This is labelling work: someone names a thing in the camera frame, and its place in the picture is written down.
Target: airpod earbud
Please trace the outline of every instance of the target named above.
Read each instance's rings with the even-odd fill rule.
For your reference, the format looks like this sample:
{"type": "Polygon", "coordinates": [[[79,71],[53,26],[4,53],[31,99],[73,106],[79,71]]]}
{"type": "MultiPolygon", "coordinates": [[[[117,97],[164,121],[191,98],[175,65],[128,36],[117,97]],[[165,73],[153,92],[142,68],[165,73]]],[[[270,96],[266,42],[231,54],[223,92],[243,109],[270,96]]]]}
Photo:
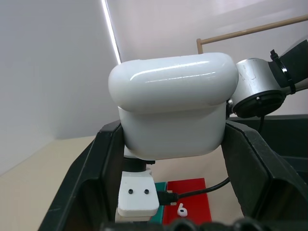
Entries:
{"type": "Polygon", "coordinates": [[[183,203],[180,203],[179,208],[178,208],[178,215],[180,217],[187,217],[188,212],[186,208],[183,208],[183,203]]]}

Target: wooden dowel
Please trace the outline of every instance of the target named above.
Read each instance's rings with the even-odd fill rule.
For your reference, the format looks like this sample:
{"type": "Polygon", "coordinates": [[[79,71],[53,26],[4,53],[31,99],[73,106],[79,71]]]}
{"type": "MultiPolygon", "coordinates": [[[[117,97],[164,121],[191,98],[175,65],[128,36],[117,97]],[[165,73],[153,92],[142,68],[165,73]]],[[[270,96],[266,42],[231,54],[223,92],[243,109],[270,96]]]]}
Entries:
{"type": "Polygon", "coordinates": [[[201,44],[201,39],[197,39],[197,49],[198,49],[198,54],[203,54],[203,48],[201,44]]]}
{"type": "Polygon", "coordinates": [[[253,27],[247,30],[241,30],[241,31],[237,31],[237,32],[233,32],[233,33],[229,33],[225,35],[212,37],[209,39],[208,38],[204,40],[197,39],[198,53],[201,54],[200,53],[201,51],[203,53],[202,45],[207,44],[207,43],[218,42],[218,41],[222,41],[225,39],[231,39],[231,38],[235,38],[235,37],[239,37],[243,35],[249,35],[249,34],[253,34],[253,33],[264,31],[264,30],[270,30],[270,29],[281,27],[281,26],[291,25],[294,23],[300,23],[300,22],[307,21],[307,20],[308,20],[308,14],[300,16],[300,17],[295,17],[295,18],[290,18],[287,20],[279,21],[276,23],[270,23],[270,24],[266,24],[263,26],[253,27]]]}

